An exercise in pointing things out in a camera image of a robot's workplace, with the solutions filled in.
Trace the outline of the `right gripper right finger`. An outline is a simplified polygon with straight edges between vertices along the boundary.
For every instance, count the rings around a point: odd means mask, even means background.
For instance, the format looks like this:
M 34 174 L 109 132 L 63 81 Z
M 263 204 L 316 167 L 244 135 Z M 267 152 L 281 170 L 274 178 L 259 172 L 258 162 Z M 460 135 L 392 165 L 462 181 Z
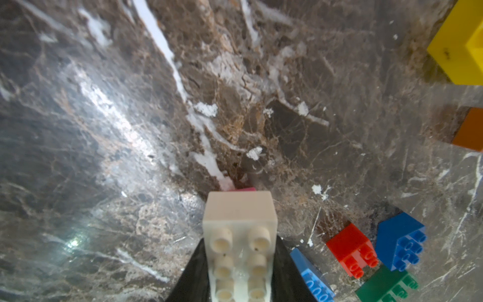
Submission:
M 276 237 L 274 253 L 272 300 L 274 302 L 316 301 L 279 235 Z

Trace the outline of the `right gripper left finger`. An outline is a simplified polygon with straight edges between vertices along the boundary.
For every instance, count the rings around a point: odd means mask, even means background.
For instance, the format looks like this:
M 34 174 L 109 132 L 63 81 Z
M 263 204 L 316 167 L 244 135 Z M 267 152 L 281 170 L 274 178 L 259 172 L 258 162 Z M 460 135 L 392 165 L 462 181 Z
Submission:
M 166 302 L 210 301 L 210 279 L 205 240 L 201 239 Z

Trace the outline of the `white lego brick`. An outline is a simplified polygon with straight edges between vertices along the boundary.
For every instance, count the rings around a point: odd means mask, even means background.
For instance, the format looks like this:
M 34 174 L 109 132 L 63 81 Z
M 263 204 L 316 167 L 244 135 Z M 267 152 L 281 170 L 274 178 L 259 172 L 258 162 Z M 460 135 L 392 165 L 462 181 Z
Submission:
M 271 192 L 210 192 L 202 227 L 212 301 L 270 301 L 278 227 Z

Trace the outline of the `pink lego brick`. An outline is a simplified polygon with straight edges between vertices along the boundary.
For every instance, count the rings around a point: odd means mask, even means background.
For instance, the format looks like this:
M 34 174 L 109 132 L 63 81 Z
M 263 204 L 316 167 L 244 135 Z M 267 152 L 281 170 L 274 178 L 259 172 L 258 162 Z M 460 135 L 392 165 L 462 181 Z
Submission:
M 234 189 L 234 190 L 231 190 L 230 192 L 246 192 L 246 191 L 256 191 L 256 188 L 254 187 L 247 187 L 247 188 L 243 188 L 243 189 Z

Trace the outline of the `small blue lego brick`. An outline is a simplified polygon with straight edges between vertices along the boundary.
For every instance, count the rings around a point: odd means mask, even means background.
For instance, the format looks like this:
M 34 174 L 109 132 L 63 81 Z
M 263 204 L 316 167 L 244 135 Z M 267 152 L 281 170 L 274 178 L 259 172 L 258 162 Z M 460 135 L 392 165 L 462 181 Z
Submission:
M 426 227 L 405 212 L 377 226 L 376 254 L 390 271 L 405 271 L 420 262 Z

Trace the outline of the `yellow lego brick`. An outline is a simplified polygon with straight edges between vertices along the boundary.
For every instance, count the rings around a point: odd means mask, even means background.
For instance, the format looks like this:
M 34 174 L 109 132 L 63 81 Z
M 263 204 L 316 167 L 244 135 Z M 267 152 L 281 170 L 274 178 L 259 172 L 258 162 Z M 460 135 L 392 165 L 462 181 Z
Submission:
M 482 85 L 482 1 L 459 0 L 427 48 L 457 85 Z

